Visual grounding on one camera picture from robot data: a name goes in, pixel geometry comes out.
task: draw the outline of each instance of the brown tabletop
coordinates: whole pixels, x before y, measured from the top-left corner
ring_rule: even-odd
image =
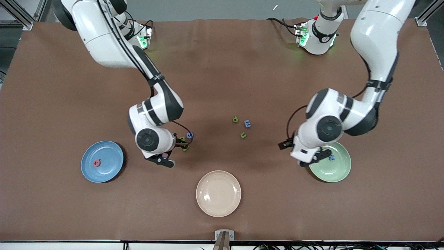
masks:
[[[379,125],[340,140],[352,158],[345,180],[323,183],[277,146],[289,115],[317,91],[364,87],[352,24],[343,22],[327,54],[312,56],[270,21],[156,23],[147,53],[182,98],[179,122],[195,135],[188,152],[173,152],[169,169],[142,157],[127,126],[129,107],[149,96],[144,78],[95,63],[61,24],[35,23],[0,92],[0,240],[212,239],[222,228],[238,240],[437,240],[444,75],[427,29],[413,20],[400,33]],[[303,120],[298,114],[292,130]],[[95,184],[80,159],[101,140],[124,148],[126,166]],[[200,178],[217,169],[242,188],[238,209],[224,218],[206,215],[195,198]]]

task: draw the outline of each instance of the wire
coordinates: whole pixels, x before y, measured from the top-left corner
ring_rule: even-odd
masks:
[[[182,124],[180,124],[180,123],[178,123],[178,122],[176,122],[176,121],[171,121],[171,122],[173,122],[173,123],[175,123],[175,124],[177,124],[177,125],[183,127],[186,131],[188,131],[188,133],[190,133],[190,135],[191,135],[191,139],[190,139],[190,142],[187,143],[188,146],[189,146],[189,145],[193,142],[194,135],[193,135],[193,134],[191,133],[191,131],[190,131],[189,129],[187,129],[184,125],[182,125]]]
[[[293,112],[293,114],[291,114],[290,118],[288,119],[288,122],[287,122],[287,138],[288,138],[288,139],[291,139],[291,138],[290,138],[290,134],[288,133],[288,128],[290,127],[291,119],[293,119],[293,116],[294,116],[299,110],[301,110],[301,109],[303,109],[303,108],[306,108],[306,107],[307,107],[307,105],[304,105],[304,106],[298,108],[296,111]]]
[[[295,33],[291,32],[291,30],[289,28],[294,28],[294,26],[286,24],[285,20],[283,18],[282,18],[282,21],[279,21],[278,19],[276,19],[274,17],[267,18],[267,20],[276,21],[276,22],[280,23],[281,25],[284,25],[285,28],[287,28],[288,32],[290,32],[290,34],[292,34],[293,36],[302,37],[302,35],[298,35],[298,34],[295,34]]]
[[[356,98],[356,97],[360,96],[360,95],[361,95],[366,89],[367,89],[367,86],[365,86],[365,87],[364,87],[364,88],[363,88],[358,94],[352,96],[352,98]],[[299,110],[301,110],[301,109],[303,109],[303,108],[306,108],[306,107],[307,107],[307,105],[304,105],[304,106],[298,108],[296,111],[293,112],[293,114],[291,114],[290,118],[288,119],[288,122],[287,122],[287,139],[291,139],[288,130],[289,130],[289,127],[290,127],[290,122],[291,122],[291,120],[293,119],[293,116],[294,116]],[[375,128],[376,125],[377,125],[377,123],[378,123],[378,116],[379,116],[379,107],[376,109],[376,123],[375,123],[375,125],[373,126],[373,128]]]
[[[147,27],[147,24],[148,24],[149,22],[151,22],[151,27],[150,27],[150,26],[148,26],[148,27],[152,28],[152,26],[153,26],[153,20],[148,20],[143,26],[144,26],[144,27]],[[136,34],[132,35],[130,38],[135,37],[135,36],[136,36],[137,34],[139,34],[142,30],[143,30],[143,27],[140,28],[140,30],[139,30]]]
[[[125,13],[130,16],[130,18],[131,18],[130,20],[132,21],[132,22],[130,22],[131,23],[131,35],[130,35],[130,37],[131,37],[132,35],[134,35],[134,18],[133,18],[133,16],[128,11],[125,11]]]
[[[352,96],[352,98],[356,98],[356,97],[360,96],[366,89],[367,89],[367,86],[365,86],[358,94]]]

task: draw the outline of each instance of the metal frame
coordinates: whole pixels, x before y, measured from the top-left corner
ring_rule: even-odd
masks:
[[[35,21],[26,10],[15,0],[0,0],[0,5],[23,25],[23,30],[31,30]]]
[[[48,6],[48,0],[38,0],[36,11],[33,15],[28,13],[16,0],[0,0],[0,6],[3,7],[15,20],[0,20],[0,25],[4,26],[23,26],[23,30],[31,30],[35,21],[41,21],[44,18],[45,10]]]
[[[0,89],[1,89],[1,85],[3,84],[5,78],[6,78],[6,74],[3,74],[3,72],[0,71]]]
[[[425,10],[415,17],[418,26],[427,26],[427,20],[444,5],[444,0],[433,0]]]
[[[342,13],[344,13],[344,19],[348,19],[349,18],[349,12],[347,11],[347,6],[342,5],[341,9],[342,9]]]

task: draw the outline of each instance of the green indicator light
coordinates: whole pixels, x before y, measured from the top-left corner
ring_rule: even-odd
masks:
[[[330,43],[330,47],[333,46],[333,42],[334,42],[334,39],[335,39],[335,38],[336,38],[336,35],[333,36],[333,38],[332,38],[332,42]]]
[[[308,32],[305,33],[305,35],[301,38],[300,45],[305,46],[307,44],[307,40],[310,37],[310,34]]]

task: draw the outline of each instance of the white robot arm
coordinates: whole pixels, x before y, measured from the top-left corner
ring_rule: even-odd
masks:
[[[151,94],[153,88],[157,91],[155,96],[130,108],[128,124],[147,160],[173,167],[174,161],[169,159],[172,149],[187,145],[160,126],[179,119],[183,103],[140,46],[130,44],[121,33],[124,28],[119,24],[125,26],[121,15],[126,10],[126,0],[61,0],[61,3],[62,6],[54,4],[58,8],[57,17],[67,28],[76,28],[96,62],[110,68],[138,69],[151,87]]]
[[[337,141],[345,132],[351,136],[372,130],[378,109],[392,82],[398,59],[398,33],[407,19],[414,0],[369,0],[351,31],[351,43],[364,60],[369,79],[361,101],[333,89],[315,94],[306,109],[307,121],[281,149],[293,147],[290,155],[301,166],[328,157],[319,148]]]

